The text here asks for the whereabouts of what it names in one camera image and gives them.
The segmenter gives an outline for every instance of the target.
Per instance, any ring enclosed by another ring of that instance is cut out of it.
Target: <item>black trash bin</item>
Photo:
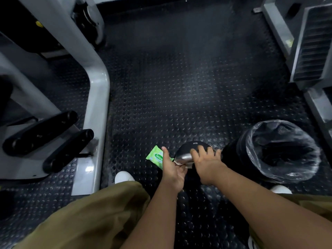
[[[222,161],[256,180],[298,183],[312,178],[321,162],[311,136],[289,121],[261,121],[228,144]]]

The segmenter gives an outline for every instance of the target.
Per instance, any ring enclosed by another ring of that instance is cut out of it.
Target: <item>right hand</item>
[[[198,175],[201,178],[201,183],[205,185],[212,185],[215,183],[215,176],[220,173],[223,168],[227,168],[226,164],[221,161],[222,151],[218,149],[215,154],[212,147],[208,147],[206,152],[204,147],[198,146],[198,153],[193,148],[190,154],[193,157],[193,162]]]

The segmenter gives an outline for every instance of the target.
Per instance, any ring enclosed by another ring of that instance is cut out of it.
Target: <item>black lever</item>
[[[24,156],[56,138],[78,120],[75,111],[60,113],[28,126],[7,138],[3,151],[10,156]]]
[[[45,173],[57,173],[63,169],[94,137],[91,129],[81,130],[54,151],[43,163]]]

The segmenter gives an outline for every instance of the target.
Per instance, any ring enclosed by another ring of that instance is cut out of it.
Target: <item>green packet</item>
[[[151,150],[150,154],[146,157],[147,160],[152,161],[155,165],[160,167],[160,169],[163,169],[163,151],[158,148],[158,146],[154,146],[154,148]]]

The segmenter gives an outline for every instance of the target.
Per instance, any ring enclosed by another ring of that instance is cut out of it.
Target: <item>white sneaker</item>
[[[283,185],[275,185],[270,190],[277,194],[292,194],[291,190]]]
[[[131,176],[131,174],[129,174],[126,171],[120,171],[118,174],[116,174],[115,179],[114,179],[115,184],[126,182],[126,181],[135,181],[135,179],[134,179],[134,177]]]

